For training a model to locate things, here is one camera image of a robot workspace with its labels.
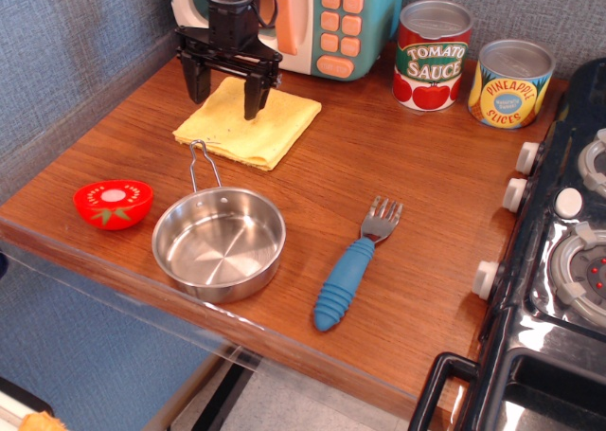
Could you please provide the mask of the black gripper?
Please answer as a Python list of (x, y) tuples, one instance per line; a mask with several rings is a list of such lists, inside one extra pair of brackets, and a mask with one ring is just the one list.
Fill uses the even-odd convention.
[(260, 0), (206, 0), (207, 27), (176, 28), (189, 97), (203, 103), (210, 95), (210, 71), (245, 80), (244, 118), (252, 120), (265, 107), (271, 88), (280, 85), (282, 55), (258, 37)]

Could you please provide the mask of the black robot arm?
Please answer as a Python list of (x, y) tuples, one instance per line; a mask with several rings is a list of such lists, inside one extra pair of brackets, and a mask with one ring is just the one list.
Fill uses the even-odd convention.
[(254, 119), (269, 92), (279, 84), (282, 55), (265, 45), (259, 27), (260, 0), (206, 0), (208, 27), (178, 27), (177, 48), (190, 98), (210, 95), (211, 72), (240, 77), (244, 83), (244, 118)]

